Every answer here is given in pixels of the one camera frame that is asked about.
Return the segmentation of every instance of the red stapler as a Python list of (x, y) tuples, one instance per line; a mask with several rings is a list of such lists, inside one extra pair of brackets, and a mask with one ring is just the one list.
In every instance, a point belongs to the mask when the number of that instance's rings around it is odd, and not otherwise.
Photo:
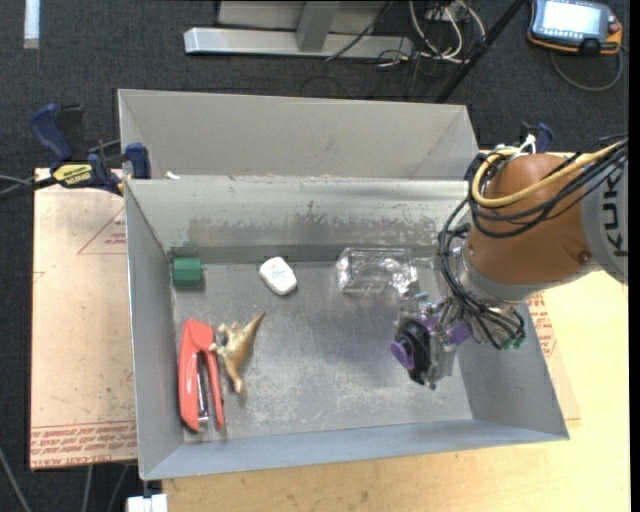
[[(200, 430), (200, 421), (208, 419), (206, 395), (211, 391), (215, 413), (216, 430), (224, 428), (224, 410), (222, 407), (222, 391), (218, 373), (218, 359), (207, 349), (215, 341), (213, 328), (189, 318), (182, 326), (180, 355), (178, 357), (178, 398), (180, 415), (183, 421), (193, 430)], [(200, 373), (200, 365), (206, 364), (209, 374), (208, 382), (204, 382)]]

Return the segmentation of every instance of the white eraser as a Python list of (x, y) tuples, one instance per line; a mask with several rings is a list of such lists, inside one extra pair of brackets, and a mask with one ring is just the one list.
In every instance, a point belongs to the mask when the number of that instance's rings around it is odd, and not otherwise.
[(293, 270), (280, 256), (265, 261), (260, 266), (258, 274), (278, 295), (286, 295), (298, 284)]

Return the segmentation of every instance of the white plastic piece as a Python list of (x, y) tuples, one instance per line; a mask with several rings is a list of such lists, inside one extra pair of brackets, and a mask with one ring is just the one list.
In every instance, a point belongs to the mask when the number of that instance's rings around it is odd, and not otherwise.
[(127, 499), (127, 512), (168, 512), (166, 494), (154, 494), (150, 498), (133, 496)]
[(293, 270), (280, 256), (265, 261), (258, 273), (267, 286), (278, 295), (286, 295), (298, 284)]

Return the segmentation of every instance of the green block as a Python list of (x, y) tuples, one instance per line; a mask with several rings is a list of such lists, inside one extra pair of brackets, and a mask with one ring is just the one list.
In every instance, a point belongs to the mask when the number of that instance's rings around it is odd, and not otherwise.
[(173, 259), (173, 285), (199, 286), (202, 280), (202, 264), (200, 258)]
[(502, 348), (505, 350), (509, 350), (513, 344), (515, 343), (515, 338), (509, 338), (507, 341), (502, 342)]

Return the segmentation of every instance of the black carpet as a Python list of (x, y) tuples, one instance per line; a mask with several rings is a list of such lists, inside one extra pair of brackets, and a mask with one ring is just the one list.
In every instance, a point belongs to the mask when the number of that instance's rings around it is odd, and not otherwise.
[[(530, 12), (522, 6), (446, 103), (468, 106), (481, 148), (517, 141), (523, 121), (549, 126), (551, 150), (558, 151), (628, 131), (630, 3), (609, 2), (624, 28), (619, 58), (556, 57), (576, 83), (560, 76), (547, 50), (527, 42)], [(469, 4), (488, 30), (512, 2)], [(119, 136), (119, 88), (434, 102), (456, 71), (427, 59), (383, 70), (348, 59), (185, 55), (183, 33), (211, 25), (214, 14), (209, 1), (42, 0), (40, 49), (26, 50), (24, 2), (1, 2), (0, 174), (25, 179), (33, 168), (52, 163), (28, 128), (30, 116), (47, 103), (84, 105), (87, 138), (111, 140)], [(468, 41), (478, 34), (471, 26), (466, 24)], [(376, 33), (413, 38), (407, 3), (395, 2)], [(75, 511), (87, 468), (28, 467), (32, 208), (28, 195), (0, 201), (0, 447), (34, 512)], [(106, 510), (122, 470), (119, 464), (95, 467), (88, 510)], [(142, 487), (130, 469), (114, 510)], [(0, 470), (0, 511), (14, 510), (21, 510), (20, 502)]]

